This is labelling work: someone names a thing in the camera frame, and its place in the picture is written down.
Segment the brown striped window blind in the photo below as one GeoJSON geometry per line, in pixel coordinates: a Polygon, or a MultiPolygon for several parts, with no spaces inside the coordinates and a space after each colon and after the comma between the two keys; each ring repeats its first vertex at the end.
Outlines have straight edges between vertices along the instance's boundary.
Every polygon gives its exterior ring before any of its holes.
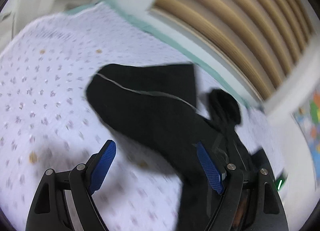
{"type": "Polygon", "coordinates": [[[153,7],[219,51],[262,101],[286,81],[314,33],[300,0],[155,0],[153,7]]]}

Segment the floral white bed quilt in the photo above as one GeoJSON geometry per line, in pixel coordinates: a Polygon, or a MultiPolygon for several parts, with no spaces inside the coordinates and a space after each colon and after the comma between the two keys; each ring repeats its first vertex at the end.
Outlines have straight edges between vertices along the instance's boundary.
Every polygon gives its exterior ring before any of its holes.
{"type": "MultiPolygon", "coordinates": [[[[177,171],[159,153],[107,126],[87,100],[93,76],[109,64],[192,64],[203,117],[209,116],[205,94],[229,93],[201,66],[106,4],[33,21],[1,53],[1,230],[178,230],[177,171]],[[88,166],[107,140],[116,143],[116,156],[90,195],[88,166]]],[[[241,112],[236,133],[250,154],[260,154],[252,182],[257,219],[249,230],[288,230],[272,130],[260,110],[235,100],[241,112]]],[[[244,172],[209,156],[224,191],[204,230],[240,230],[232,223],[244,172]]]]}

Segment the black jacket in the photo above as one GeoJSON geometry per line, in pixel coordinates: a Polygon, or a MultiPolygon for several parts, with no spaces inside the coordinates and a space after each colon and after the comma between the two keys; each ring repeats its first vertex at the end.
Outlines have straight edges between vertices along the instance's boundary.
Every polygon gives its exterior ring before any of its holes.
{"type": "Polygon", "coordinates": [[[241,112],[229,93],[211,89],[205,94],[209,116],[197,112],[192,64],[109,64],[93,76],[86,97],[107,126],[159,153],[177,171],[182,181],[178,230],[204,230],[221,198],[209,189],[197,156],[198,143],[222,163],[233,163],[244,172],[245,189],[232,228],[249,230],[253,226],[258,193],[252,182],[260,154],[250,154],[236,133],[241,112]]]}

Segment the colourful wall map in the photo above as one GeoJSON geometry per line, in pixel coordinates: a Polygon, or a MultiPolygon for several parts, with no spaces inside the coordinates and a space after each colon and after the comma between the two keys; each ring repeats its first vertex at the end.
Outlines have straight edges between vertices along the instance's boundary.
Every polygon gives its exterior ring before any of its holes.
{"type": "Polygon", "coordinates": [[[319,90],[315,90],[293,113],[314,162],[319,162],[319,90]]]}

